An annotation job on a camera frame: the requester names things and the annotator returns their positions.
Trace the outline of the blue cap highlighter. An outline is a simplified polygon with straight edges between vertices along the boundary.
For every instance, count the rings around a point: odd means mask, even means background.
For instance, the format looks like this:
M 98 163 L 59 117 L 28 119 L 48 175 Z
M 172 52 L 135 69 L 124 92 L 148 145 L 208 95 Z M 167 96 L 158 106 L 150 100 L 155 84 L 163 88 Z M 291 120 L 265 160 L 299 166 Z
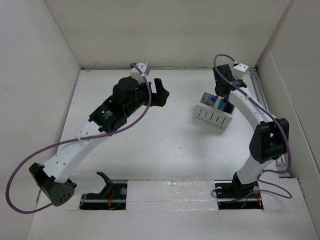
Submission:
M 222 101 L 219 103 L 219 105 L 218 105 L 218 109 L 220 109 L 220 110 L 222 110 L 222 111 L 225 111 L 225 109 L 227 108 L 227 106 L 228 106 L 228 103 L 222 100 Z

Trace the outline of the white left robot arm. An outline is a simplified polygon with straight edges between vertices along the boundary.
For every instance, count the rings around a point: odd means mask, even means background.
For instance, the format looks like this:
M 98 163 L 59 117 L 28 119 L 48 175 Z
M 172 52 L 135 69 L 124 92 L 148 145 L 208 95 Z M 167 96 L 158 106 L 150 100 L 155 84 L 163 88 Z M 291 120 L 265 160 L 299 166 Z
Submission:
M 29 172 L 50 202 L 59 207 L 74 195 L 96 194 L 107 198 L 113 182 L 98 171 L 93 178 L 75 175 L 76 167 L 108 137 L 127 124 L 128 118 L 141 106 L 163 107 L 170 93 L 159 78 L 154 79 L 156 92 L 148 81 L 131 76 L 121 78 L 109 96 L 89 115 L 88 121 L 74 139 L 43 164 L 33 163 Z

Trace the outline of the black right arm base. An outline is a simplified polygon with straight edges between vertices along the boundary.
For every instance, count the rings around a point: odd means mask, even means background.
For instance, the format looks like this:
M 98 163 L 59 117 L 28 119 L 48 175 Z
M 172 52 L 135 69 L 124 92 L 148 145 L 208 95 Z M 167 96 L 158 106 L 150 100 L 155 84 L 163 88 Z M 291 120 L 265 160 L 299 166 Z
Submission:
M 258 189 L 257 181 L 241 184 L 235 173 L 232 180 L 215 180 L 211 196 L 217 200 L 218 210 L 262 210 Z

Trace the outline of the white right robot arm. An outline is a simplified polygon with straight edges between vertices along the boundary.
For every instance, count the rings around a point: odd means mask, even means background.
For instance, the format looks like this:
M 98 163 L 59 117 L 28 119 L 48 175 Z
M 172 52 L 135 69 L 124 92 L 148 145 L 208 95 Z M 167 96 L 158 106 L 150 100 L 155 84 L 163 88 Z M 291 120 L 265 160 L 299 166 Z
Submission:
M 250 155 L 234 175 L 231 191 L 237 197 L 249 192 L 249 185 L 273 161 L 287 153 L 289 122 L 276 118 L 251 95 L 242 79 L 235 79 L 229 65 L 213 68 L 215 93 L 238 109 L 253 129 L 249 143 Z

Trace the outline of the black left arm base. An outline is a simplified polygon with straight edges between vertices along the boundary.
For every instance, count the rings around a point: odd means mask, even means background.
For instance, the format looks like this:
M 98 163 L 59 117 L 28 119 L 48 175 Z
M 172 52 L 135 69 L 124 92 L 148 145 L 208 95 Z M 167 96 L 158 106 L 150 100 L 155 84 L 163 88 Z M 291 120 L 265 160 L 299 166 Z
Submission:
M 97 172 L 104 179 L 105 186 L 99 193 L 86 193 L 81 196 L 79 208 L 86 211 L 126 210 L 128 180 L 111 180 L 103 172 Z

